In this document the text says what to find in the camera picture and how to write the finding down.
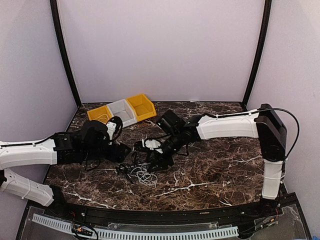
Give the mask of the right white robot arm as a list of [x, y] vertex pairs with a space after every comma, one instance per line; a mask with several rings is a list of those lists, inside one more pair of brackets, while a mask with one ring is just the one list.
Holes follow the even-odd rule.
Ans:
[[263, 200], [255, 205], [255, 213], [266, 217], [275, 208], [275, 200], [280, 189], [283, 164], [287, 159], [287, 128], [269, 104], [251, 111], [211, 115], [204, 113], [184, 121], [172, 110], [167, 110], [157, 125], [168, 135], [161, 144], [144, 146], [155, 151], [149, 172], [166, 170], [173, 165], [173, 155], [190, 143], [214, 138], [248, 137], [259, 140], [264, 160], [262, 186]]

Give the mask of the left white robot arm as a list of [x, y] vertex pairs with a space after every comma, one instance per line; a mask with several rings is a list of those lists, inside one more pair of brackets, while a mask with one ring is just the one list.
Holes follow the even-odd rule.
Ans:
[[123, 124], [110, 120], [87, 120], [81, 129], [57, 132], [34, 141], [0, 143], [0, 190], [49, 207], [60, 218], [71, 213], [59, 187], [44, 185], [20, 176], [13, 167], [68, 165], [107, 160], [122, 163], [131, 149], [116, 140]]

